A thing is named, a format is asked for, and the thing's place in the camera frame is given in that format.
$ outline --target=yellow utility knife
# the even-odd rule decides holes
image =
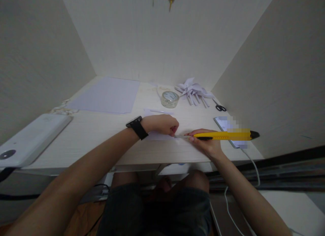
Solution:
[[[193,135],[193,137],[199,140],[242,140],[249,141],[259,137],[260,134],[256,131],[251,131],[250,129],[228,129],[228,131],[223,132],[209,132],[209,133],[199,133]],[[175,138],[189,138],[190,136],[175,136]]]

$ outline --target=lap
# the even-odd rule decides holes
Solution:
[[[209,194],[184,187],[171,202],[144,205],[137,183],[112,189],[97,235],[208,235],[211,227]]]

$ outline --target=knee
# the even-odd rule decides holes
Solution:
[[[207,193],[209,193],[210,188],[209,179],[205,173],[200,170],[193,170],[190,172],[185,186],[200,189]]]
[[[136,182],[138,182],[136,172],[117,172],[114,173],[111,188]]]

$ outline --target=watch strap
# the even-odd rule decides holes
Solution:
[[[143,140],[148,136],[147,132],[145,129],[142,127],[140,121],[138,122],[132,122],[130,124],[131,128],[134,130],[134,132],[138,135],[138,137]]]

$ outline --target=white desk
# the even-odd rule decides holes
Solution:
[[[71,99],[77,97],[89,86],[96,83],[101,77],[96,77],[78,91]],[[159,87],[161,94],[165,90],[176,91],[172,86]],[[211,99],[207,99],[210,107],[205,108],[203,103],[198,106],[189,105],[187,99],[180,98],[174,109],[167,109],[160,103],[156,87],[149,83],[141,83],[131,113],[107,114],[80,110],[75,113],[70,124],[48,146],[38,159],[24,169],[66,168],[77,161],[91,149],[125,128],[125,124],[138,115],[143,115],[144,108],[168,110],[175,114],[179,122],[177,135],[185,134],[194,129],[207,128],[220,131],[213,118],[229,116],[228,112],[219,112]],[[252,159],[263,159],[263,156],[249,142],[247,153]],[[248,160],[240,150],[231,146],[229,141],[221,141],[224,153],[232,161]],[[166,163],[194,163],[209,162],[210,160],[197,150],[186,139],[172,141],[146,141],[136,143],[117,163],[117,165],[135,164],[166,164]]]

